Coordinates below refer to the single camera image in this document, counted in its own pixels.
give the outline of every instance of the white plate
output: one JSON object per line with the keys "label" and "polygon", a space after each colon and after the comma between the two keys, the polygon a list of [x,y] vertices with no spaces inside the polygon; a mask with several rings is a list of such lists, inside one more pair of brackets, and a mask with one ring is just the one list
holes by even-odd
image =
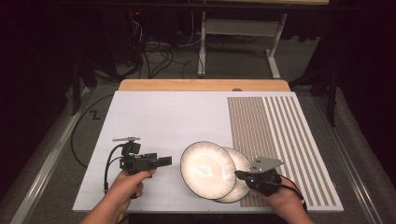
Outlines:
{"label": "white plate", "polygon": [[180,171],[187,186],[207,199],[226,196],[236,182],[233,159],[225,149],[210,142],[187,147],[181,155]]}
{"label": "white plate", "polygon": [[[228,152],[231,158],[233,158],[233,163],[235,164],[236,170],[248,170],[248,168],[250,167],[250,162],[248,161],[248,158],[246,158],[241,152],[233,148],[223,148]],[[216,199],[215,201],[219,203],[234,203],[245,197],[249,191],[250,188],[248,187],[247,183],[244,180],[236,178],[235,185],[233,186],[231,192],[222,198]]]}

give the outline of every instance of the ceramic plate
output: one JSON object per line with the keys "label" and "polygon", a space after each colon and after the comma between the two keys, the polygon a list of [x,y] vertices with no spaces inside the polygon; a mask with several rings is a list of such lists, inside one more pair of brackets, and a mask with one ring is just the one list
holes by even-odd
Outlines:
{"label": "ceramic plate", "polygon": [[236,182],[233,159],[224,148],[210,142],[187,147],[181,155],[180,170],[187,186],[207,199],[226,196]]}
{"label": "ceramic plate", "polygon": [[[248,168],[250,167],[250,162],[248,161],[248,158],[246,158],[242,153],[233,148],[224,147],[224,149],[233,159],[236,170],[248,170]],[[246,182],[244,180],[236,178],[235,185],[233,186],[231,192],[222,198],[216,199],[215,201],[219,203],[234,203],[245,197],[249,191],[250,188],[248,187]]]}

